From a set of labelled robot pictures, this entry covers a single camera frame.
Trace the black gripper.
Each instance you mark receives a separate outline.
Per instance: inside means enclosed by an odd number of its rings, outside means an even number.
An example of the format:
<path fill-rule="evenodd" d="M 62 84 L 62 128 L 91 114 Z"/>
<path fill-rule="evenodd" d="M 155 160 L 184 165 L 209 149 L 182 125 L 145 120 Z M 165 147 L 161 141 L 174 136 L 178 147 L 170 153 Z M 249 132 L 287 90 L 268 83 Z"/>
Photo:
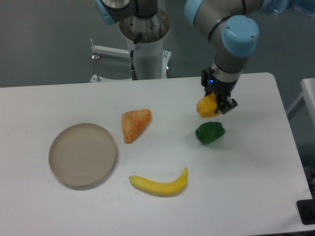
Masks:
<path fill-rule="evenodd" d="M 231 92 L 242 72 L 241 70 L 236 73 L 228 73 L 217 66 L 208 67 L 201 72 L 201 85 L 204 87 L 204 96 L 213 93 L 216 96 L 216 102 L 219 103 L 219 111 L 223 115 L 238 106 L 236 100 L 231 98 Z"/>

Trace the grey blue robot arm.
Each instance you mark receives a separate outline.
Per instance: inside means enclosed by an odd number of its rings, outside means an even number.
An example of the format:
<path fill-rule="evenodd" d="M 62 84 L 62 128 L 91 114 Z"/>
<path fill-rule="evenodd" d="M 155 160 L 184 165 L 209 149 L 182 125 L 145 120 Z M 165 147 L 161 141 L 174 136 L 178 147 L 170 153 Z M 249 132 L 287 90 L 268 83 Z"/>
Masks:
<path fill-rule="evenodd" d="M 160 78 L 161 50 L 153 44 L 167 36 L 170 20 L 155 0 L 97 0 L 96 7 L 109 25 L 118 24 L 129 44 L 128 59 L 133 80 Z M 260 9 L 260 0 L 188 0 L 184 12 L 216 49 L 212 65 L 201 73 L 206 95 L 215 96 L 215 113 L 237 106 L 231 98 L 243 69 L 256 48 L 259 28 L 248 14 Z"/>

